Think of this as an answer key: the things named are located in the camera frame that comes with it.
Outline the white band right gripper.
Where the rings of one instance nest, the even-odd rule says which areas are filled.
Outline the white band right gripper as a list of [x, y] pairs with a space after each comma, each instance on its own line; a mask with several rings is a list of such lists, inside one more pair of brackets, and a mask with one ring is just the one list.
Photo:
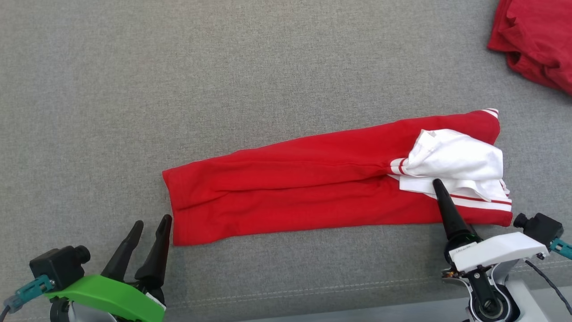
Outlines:
[[460, 215], [445, 184], [433, 180], [438, 208], [445, 229], [445, 258], [450, 268], [442, 279], [461, 279], [474, 270], [488, 270], [500, 263], [547, 255], [547, 247], [521, 232], [507, 233], [482, 240]]

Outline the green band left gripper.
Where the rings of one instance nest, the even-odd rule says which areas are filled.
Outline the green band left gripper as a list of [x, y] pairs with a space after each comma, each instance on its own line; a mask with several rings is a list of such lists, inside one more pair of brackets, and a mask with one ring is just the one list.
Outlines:
[[[155, 232], [155, 242], [143, 265], [135, 273], [141, 290], [153, 291], [165, 282], [169, 254], [171, 215], [161, 219]], [[130, 321], [161, 322], [166, 309], [138, 289], [123, 283], [131, 255], [139, 244], [144, 222], [138, 220], [117, 247], [101, 275], [84, 276], [69, 287], [45, 293], [49, 298], [67, 298], [90, 308], [102, 310]]]

